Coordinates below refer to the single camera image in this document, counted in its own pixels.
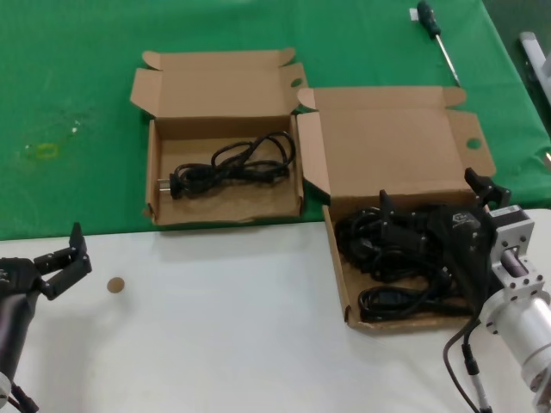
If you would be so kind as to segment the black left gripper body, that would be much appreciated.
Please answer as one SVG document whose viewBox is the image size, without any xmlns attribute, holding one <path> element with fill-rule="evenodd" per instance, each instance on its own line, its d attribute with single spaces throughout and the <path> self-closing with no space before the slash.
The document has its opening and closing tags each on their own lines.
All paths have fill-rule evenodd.
<svg viewBox="0 0 551 413">
<path fill-rule="evenodd" d="M 1 259 L 1 373 L 15 375 L 41 294 L 35 259 Z"/>
</svg>

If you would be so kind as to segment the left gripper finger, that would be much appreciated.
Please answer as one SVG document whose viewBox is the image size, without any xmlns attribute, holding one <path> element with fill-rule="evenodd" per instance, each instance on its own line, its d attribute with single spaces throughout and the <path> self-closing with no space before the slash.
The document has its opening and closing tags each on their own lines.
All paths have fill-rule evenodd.
<svg viewBox="0 0 551 413">
<path fill-rule="evenodd" d="M 48 255 L 40 259 L 40 274 L 54 273 L 48 280 L 40 280 L 40 292 L 54 300 L 92 271 L 87 253 Z"/>
<path fill-rule="evenodd" d="M 86 261 L 86 242 L 79 223 L 72 227 L 69 246 L 34 259 L 37 269 L 65 269 L 77 262 Z"/>
</svg>

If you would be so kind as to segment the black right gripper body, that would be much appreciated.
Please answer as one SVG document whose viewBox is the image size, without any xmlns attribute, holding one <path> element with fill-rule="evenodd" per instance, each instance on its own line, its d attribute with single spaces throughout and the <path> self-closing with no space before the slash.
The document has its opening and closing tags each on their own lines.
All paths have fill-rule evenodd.
<svg viewBox="0 0 551 413">
<path fill-rule="evenodd" d="M 490 235 L 486 208 L 458 204 L 426 207 L 425 230 L 439 260 L 474 314 L 481 312 L 490 285 Z"/>
</svg>

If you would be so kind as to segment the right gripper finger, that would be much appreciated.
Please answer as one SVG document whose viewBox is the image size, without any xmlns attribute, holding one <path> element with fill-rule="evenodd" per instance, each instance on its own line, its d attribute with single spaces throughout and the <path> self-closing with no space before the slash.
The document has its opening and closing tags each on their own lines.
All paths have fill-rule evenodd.
<svg viewBox="0 0 551 413">
<path fill-rule="evenodd" d="M 397 213 L 391 197 L 385 190 L 379 192 L 381 238 L 401 249 L 415 253 L 427 251 L 427 212 Z"/>
<path fill-rule="evenodd" d="M 466 168 L 464 178 L 475 194 L 478 207 L 494 205 L 499 209 L 510 205 L 511 191 L 497 185 L 490 176 L 481 176 L 474 169 Z"/>
</svg>

